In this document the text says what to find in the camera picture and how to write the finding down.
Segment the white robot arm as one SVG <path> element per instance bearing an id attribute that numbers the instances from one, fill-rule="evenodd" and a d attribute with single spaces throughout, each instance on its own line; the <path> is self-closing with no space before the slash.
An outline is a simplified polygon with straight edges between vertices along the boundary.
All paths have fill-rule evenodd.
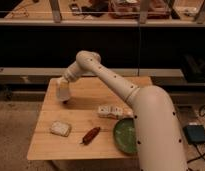
<path id="1" fill-rule="evenodd" d="M 154 85 L 139 87 L 104 67 L 98 53 L 80 51 L 57 79 L 57 98 L 70 99 L 69 83 L 92 72 L 132 110 L 141 171 L 188 171 L 179 121 L 168 93 Z"/>

